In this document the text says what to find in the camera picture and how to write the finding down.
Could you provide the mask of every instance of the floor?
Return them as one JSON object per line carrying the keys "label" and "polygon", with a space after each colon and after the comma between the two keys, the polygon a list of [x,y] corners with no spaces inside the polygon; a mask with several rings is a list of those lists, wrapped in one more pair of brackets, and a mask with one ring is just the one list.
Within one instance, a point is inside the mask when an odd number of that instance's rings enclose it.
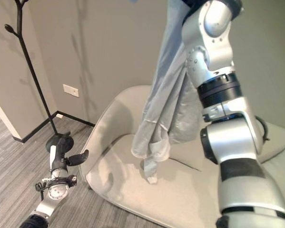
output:
{"label": "floor", "polygon": [[[54,123],[59,133],[71,130],[75,145],[66,155],[79,153],[92,127],[66,117],[56,117]],[[34,184],[50,175],[45,143],[52,135],[48,123],[22,144],[13,140],[0,119],[0,228],[19,227],[39,204],[40,195]],[[78,176],[78,184],[55,212],[50,228],[161,228],[108,203],[88,189],[79,177],[78,167],[69,167],[70,174]]]}

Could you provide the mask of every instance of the chair backrest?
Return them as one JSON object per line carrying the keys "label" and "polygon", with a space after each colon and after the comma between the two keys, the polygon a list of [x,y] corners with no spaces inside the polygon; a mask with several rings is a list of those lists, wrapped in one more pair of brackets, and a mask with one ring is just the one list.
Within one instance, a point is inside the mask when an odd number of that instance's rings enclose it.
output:
{"label": "chair backrest", "polygon": [[118,94],[114,102],[122,105],[122,109],[126,110],[131,117],[131,133],[135,134],[142,121],[144,106],[150,94],[151,86],[139,85],[130,87]]}

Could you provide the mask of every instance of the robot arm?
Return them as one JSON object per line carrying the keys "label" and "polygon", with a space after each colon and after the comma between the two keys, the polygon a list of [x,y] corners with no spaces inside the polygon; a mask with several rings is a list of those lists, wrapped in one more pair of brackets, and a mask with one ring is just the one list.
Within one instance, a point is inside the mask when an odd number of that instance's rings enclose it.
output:
{"label": "robot arm", "polygon": [[263,137],[236,78],[228,40],[231,21],[242,11],[240,0],[184,0],[191,11],[182,39],[187,74],[198,90],[203,117],[205,156],[220,166],[218,187],[222,217],[218,228],[285,228],[285,200],[261,167]]}
{"label": "robot arm", "polygon": [[68,176],[67,166],[76,166],[82,164],[88,158],[88,150],[82,154],[77,154],[65,158],[65,153],[71,148],[65,143],[67,133],[62,136],[57,146],[50,148],[50,178],[43,178],[42,183],[37,184],[41,192],[41,202],[30,216],[21,224],[20,228],[47,228],[49,220],[54,211],[61,206],[67,199],[69,188],[77,184],[75,175]]}

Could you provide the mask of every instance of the electrical outlet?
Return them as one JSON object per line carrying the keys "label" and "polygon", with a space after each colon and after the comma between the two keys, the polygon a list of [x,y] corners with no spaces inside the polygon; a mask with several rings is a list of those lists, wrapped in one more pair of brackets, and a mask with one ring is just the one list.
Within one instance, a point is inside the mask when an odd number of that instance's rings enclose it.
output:
{"label": "electrical outlet", "polygon": [[65,93],[79,97],[79,90],[78,89],[71,87],[71,86],[68,86],[66,84],[63,84],[63,89],[64,89]]}

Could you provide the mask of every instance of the black baseboard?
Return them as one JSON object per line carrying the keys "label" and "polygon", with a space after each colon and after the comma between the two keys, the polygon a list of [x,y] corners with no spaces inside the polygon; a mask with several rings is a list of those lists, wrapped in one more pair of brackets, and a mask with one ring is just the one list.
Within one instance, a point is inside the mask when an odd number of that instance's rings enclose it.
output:
{"label": "black baseboard", "polygon": [[[66,116],[70,119],[73,119],[73,120],[76,120],[76,121],[79,121],[81,123],[84,123],[88,126],[92,126],[94,127],[95,125],[93,123],[90,123],[90,122],[87,122],[85,120],[82,120],[82,119],[79,119],[79,118],[76,118],[72,115],[68,115],[64,112],[60,112],[60,111],[56,111],[54,114],[51,115],[51,118],[54,118],[56,117],[57,114],[61,114],[63,116]],[[19,141],[21,143],[25,143],[28,139],[30,139],[35,133],[37,133],[39,130],[41,130],[42,127],[44,127],[47,123],[49,123],[49,118],[47,118],[44,122],[42,122],[39,126],[37,126],[31,133],[29,133],[27,136],[25,136],[23,139],[19,139],[19,138],[16,138],[13,136],[13,139],[16,140],[16,141]]]}
{"label": "black baseboard", "polygon": [[[56,111],[54,114],[51,115],[52,118],[54,118],[58,112]],[[47,118],[43,123],[41,123],[39,126],[37,126],[32,132],[30,132],[28,135],[26,135],[23,139],[19,139],[13,136],[13,139],[16,141],[19,141],[21,143],[25,143],[28,139],[30,139],[35,133],[37,133],[39,130],[41,130],[42,127],[44,127],[49,122],[49,118]]]}
{"label": "black baseboard", "polygon": [[66,117],[68,117],[68,118],[70,118],[70,119],[79,121],[79,122],[84,123],[84,124],[86,124],[86,125],[88,125],[88,126],[91,126],[91,127],[94,127],[94,126],[95,126],[94,123],[90,123],[90,122],[88,122],[88,121],[82,120],[82,119],[80,119],[80,118],[74,117],[74,116],[72,116],[72,115],[66,114],[66,113],[61,112],[61,111],[58,111],[58,114],[61,114],[61,115],[66,116]]}

